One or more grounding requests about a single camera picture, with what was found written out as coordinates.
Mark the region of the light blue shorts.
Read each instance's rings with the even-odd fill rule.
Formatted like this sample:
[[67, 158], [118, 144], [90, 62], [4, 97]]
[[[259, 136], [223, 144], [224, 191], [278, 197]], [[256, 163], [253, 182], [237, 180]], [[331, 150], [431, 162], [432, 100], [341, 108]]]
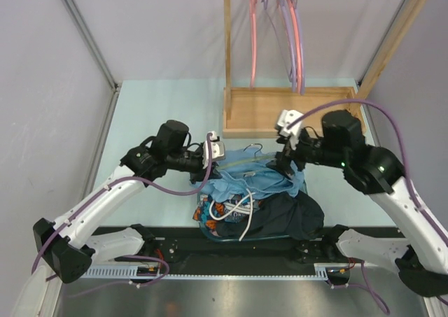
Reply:
[[208, 180], [200, 194], [211, 195], [217, 202], [224, 202], [231, 195], [250, 195], [264, 199], [273, 194], [287, 192], [295, 197], [305, 184], [305, 175], [291, 164], [295, 177], [291, 180], [266, 167], [272, 160], [242, 164], [229, 169], [219, 169], [219, 179]]

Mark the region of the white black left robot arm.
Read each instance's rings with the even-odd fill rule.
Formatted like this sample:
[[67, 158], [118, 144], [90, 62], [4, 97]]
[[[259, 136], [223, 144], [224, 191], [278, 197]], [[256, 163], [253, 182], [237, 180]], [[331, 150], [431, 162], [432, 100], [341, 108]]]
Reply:
[[[199, 193], [211, 178], [217, 161], [225, 157], [225, 145], [215, 131], [207, 133], [197, 150], [185, 144], [191, 137], [187, 125], [177, 120], [163, 123], [129, 149], [113, 173], [85, 199], [54, 221], [42, 218], [33, 226], [37, 255], [31, 266], [35, 272], [45, 261], [63, 283], [79, 279], [93, 262], [95, 251], [88, 239], [102, 222], [130, 197], [148, 186], [179, 197]], [[155, 183], [167, 171], [188, 172], [199, 183], [190, 191], [174, 191]]]

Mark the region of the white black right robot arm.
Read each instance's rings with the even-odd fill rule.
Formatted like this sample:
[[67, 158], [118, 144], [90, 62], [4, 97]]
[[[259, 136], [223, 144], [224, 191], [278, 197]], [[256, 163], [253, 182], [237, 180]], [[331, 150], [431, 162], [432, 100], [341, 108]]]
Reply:
[[344, 180], [378, 204], [404, 236], [380, 239], [337, 225], [324, 236], [324, 256], [380, 266], [422, 297], [446, 295], [447, 231], [426, 207], [414, 204], [403, 163], [390, 150], [366, 144], [360, 120], [346, 110], [326, 113], [318, 138], [310, 137], [301, 117], [295, 110], [280, 113], [276, 141], [284, 147], [267, 166], [286, 178], [294, 176], [292, 163], [300, 171], [306, 164], [341, 169]]

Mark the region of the sage green hanger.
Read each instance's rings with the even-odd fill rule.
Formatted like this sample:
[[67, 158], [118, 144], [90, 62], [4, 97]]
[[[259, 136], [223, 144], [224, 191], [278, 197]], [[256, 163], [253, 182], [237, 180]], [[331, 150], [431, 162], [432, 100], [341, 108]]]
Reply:
[[261, 143], [250, 145], [237, 150], [226, 150], [225, 159], [218, 163], [219, 169], [229, 169], [242, 164], [250, 164], [259, 161], [273, 160], [275, 153], [264, 153]]

